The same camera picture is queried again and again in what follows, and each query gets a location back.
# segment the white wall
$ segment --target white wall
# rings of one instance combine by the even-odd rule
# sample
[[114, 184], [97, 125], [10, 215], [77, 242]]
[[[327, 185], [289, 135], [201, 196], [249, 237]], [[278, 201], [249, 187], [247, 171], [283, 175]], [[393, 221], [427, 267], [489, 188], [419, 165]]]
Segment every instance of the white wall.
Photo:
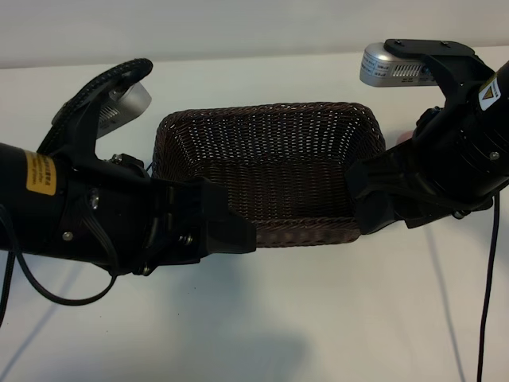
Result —
[[0, 68], [360, 51], [387, 38], [509, 45], [507, 0], [1, 0]]

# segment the yellow warning label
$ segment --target yellow warning label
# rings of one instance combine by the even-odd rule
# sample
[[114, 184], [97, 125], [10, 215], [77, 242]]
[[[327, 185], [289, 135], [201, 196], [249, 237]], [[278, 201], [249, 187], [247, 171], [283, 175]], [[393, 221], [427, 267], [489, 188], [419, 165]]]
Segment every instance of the yellow warning label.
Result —
[[55, 162], [45, 155], [25, 151], [27, 172], [26, 189], [53, 196], [56, 192]]
[[484, 97], [483, 99], [490, 99], [490, 98], [493, 98], [494, 95], [493, 95], [493, 89], [492, 87], [490, 86], [490, 88], [488, 89], [488, 91], [486, 93], [484, 93]]
[[495, 74], [479, 89], [479, 106], [481, 110], [486, 111], [492, 104], [498, 101], [501, 96], [499, 81]]

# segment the bolt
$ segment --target bolt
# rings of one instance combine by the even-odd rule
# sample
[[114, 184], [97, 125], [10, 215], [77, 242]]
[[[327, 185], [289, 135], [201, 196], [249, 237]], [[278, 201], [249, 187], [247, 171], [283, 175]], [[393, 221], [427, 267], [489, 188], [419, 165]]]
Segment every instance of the bolt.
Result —
[[143, 267], [143, 270], [142, 270], [142, 275], [144, 276], [148, 276], [150, 275], [150, 268], [149, 268], [149, 265], [148, 264], [145, 264], [145, 266]]
[[74, 238], [74, 235], [72, 232], [67, 231], [62, 234], [62, 240], [63, 241], [71, 241]]
[[467, 216], [468, 214], [470, 214], [469, 211], [454, 211], [453, 212], [453, 216], [458, 219], [458, 220], [461, 220], [463, 219], [465, 216]]
[[111, 157], [111, 163], [114, 163], [115, 165], [122, 163], [122, 155], [113, 154], [113, 157]]
[[99, 191], [97, 189], [92, 189], [90, 196], [90, 206], [94, 211], [99, 208]]

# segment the white table surface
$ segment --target white table surface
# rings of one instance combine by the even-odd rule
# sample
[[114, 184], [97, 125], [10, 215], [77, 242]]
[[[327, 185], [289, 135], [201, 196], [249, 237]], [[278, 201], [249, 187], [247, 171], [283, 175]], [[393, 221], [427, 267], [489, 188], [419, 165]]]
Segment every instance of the white table surface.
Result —
[[[477, 52], [498, 69], [509, 47]], [[277, 102], [355, 101], [372, 108], [387, 145], [412, 129], [438, 88], [370, 88], [361, 53], [157, 62], [139, 119], [97, 154], [149, 162], [173, 111]], [[0, 70], [0, 141], [35, 150], [61, 104], [108, 66]], [[509, 199], [488, 315], [484, 380], [509, 376]], [[211, 255], [199, 265], [128, 275], [90, 306], [56, 306], [19, 267], [0, 329], [0, 382], [475, 380], [492, 211], [353, 244]], [[108, 283], [89, 264], [27, 256], [51, 291], [88, 297]]]

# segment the black cable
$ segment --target black cable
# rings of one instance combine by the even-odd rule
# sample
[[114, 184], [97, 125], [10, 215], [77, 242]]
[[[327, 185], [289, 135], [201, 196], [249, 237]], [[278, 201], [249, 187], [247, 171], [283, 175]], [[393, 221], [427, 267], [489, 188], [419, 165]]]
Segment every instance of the black cable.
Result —
[[0, 326], [2, 326], [3, 318], [6, 316], [7, 301], [9, 300], [10, 280], [13, 278], [15, 261], [16, 256], [13, 252], [9, 252], [6, 262], [6, 273], [3, 276], [2, 298], [0, 299]]
[[490, 245], [490, 255], [488, 256], [488, 274], [486, 276], [486, 291], [484, 293], [483, 314], [480, 319], [480, 335], [479, 335], [479, 358], [477, 361], [477, 382], [483, 379], [483, 362], [484, 362], [484, 334], [486, 331], [486, 319], [488, 317], [488, 307], [490, 305], [490, 295], [492, 293], [493, 265], [495, 263], [496, 241], [499, 236], [500, 223], [500, 195], [494, 196], [495, 206], [493, 208], [493, 230], [492, 243]]
[[[49, 301], [55, 302], [56, 304], [60, 304], [60, 305], [66, 305], [66, 306], [83, 306], [83, 305], [87, 305], [87, 304], [95, 302], [95, 301], [99, 300], [100, 298], [104, 297], [104, 295], [106, 295], [106, 293], [108, 293], [110, 291], [110, 289], [113, 287], [113, 285], [115, 284], [115, 280], [117, 279], [117, 275], [114, 273], [114, 274], [112, 274], [110, 284], [106, 287], [106, 289], [103, 290], [101, 293], [99, 293], [99, 294], [97, 294], [95, 296], [92, 296], [90, 298], [83, 298], [83, 299], [80, 299], [80, 300], [74, 300], [74, 299], [62, 298], [62, 297], [54, 295], [49, 290], [45, 289], [35, 279], [35, 277], [33, 276], [32, 272], [30, 271], [30, 269], [29, 269], [29, 267], [28, 267], [28, 265], [27, 265], [27, 263], [25, 261], [25, 258], [23, 257], [23, 254], [21, 253], [21, 248], [19, 246], [19, 242], [17, 241], [17, 237], [16, 237], [16, 234], [14, 232], [13, 221], [10, 218], [10, 214], [7, 212], [6, 208], [3, 205], [0, 205], [0, 223], [4, 226], [4, 228], [5, 228], [6, 232], [7, 232], [7, 235], [9, 237], [11, 246], [12, 246], [12, 251], [9, 252], [9, 254], [16, 256], [16, 259], [19, 262], [21, 270], [25, 274], [25, 277], [28, 279], [29, 283], [32, 285], [32, 287], [37, 292], [39, 292], [43, 297], [47, 298]], [[108, 251], [108, 256], [110, 256], [111, 258], [112, 257], [117, 258], [115, 248], [113, 248], [113, 244], [110, 246], [111, 241], [103, 242], [101, 239], [98, 238], [99, 242], [101, 243], [101, 245], [103, 245], [104, 249]], [[4, 279], [4, 290], [2, 292], [2, 302], [3, 302], [4, 294], [6, 294], [6, 300], [8, 298], [8, 293], [9, 293], [9, 288], [10, 288], [10, 280], [11, 280], [11, 277], [9, 277], [8, 280], [7, 280], [8, 287], [6, 289], [5, 288], [6, 280]]]

